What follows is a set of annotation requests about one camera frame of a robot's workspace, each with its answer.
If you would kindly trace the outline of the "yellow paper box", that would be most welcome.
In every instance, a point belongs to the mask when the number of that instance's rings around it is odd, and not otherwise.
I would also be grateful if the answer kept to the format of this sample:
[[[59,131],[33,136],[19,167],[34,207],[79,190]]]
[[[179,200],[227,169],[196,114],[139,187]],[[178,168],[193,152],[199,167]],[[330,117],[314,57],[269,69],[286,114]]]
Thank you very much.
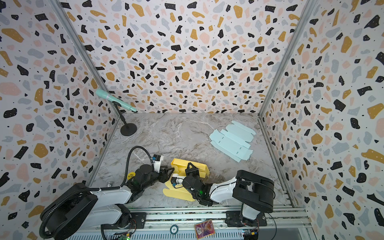
[[[163,194],[170,198],[194,202],[204,193],[202,179],[209,176],[207,165],[181,159],[171,162],[174,172],[165,183]]]

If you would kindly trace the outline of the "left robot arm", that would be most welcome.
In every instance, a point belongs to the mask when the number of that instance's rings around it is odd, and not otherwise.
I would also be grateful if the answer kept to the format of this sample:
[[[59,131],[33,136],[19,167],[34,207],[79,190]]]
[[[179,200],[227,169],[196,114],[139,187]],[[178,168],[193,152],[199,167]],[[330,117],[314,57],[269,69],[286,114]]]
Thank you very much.
[[[39,235],[65,240],[81,228],[120,221],[128,224],[130,211],[125,205],[139,199],[155,183],[167,182],[174,170],[160,167],[156,172],[152,166],[142,165],[123,186],[88,188],[83,183],[75,184],[43,210]]]

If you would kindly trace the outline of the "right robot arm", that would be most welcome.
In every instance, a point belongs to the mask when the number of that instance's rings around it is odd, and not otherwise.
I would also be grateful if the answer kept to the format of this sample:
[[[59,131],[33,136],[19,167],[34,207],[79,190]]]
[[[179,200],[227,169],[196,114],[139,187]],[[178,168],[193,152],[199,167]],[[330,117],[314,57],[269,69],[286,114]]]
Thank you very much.
[[[227,211],[226,224],[229,227],[266,226],[265,214],[273,212],[274,181],[244,171],[237,171],[231,180],[220,184],[204,184],[199,169],[188,163],[184,177],[172,177],[174,186],[182,185],[200,205],[211,207],[226,200],[242,203],[240,211]]]

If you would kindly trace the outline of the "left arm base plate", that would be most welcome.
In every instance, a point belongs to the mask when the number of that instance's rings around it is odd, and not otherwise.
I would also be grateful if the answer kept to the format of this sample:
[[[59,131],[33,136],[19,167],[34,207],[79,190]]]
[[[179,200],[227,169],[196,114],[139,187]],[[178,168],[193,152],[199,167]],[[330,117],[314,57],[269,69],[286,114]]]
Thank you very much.
[[[133,231],[143,229],[147,218],[146,212],[122,214],[115,224],[104,225],[105,230]]]

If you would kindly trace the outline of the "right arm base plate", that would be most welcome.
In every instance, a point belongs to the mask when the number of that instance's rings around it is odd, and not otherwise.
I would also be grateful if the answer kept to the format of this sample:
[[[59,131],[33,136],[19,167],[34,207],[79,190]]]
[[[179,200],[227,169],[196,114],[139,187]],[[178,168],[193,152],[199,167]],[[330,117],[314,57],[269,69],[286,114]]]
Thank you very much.
[[[267,220],[264,213],[256,217],[246,218],[241,211],[226,211],[225,223],[228,227],[266,227]]]

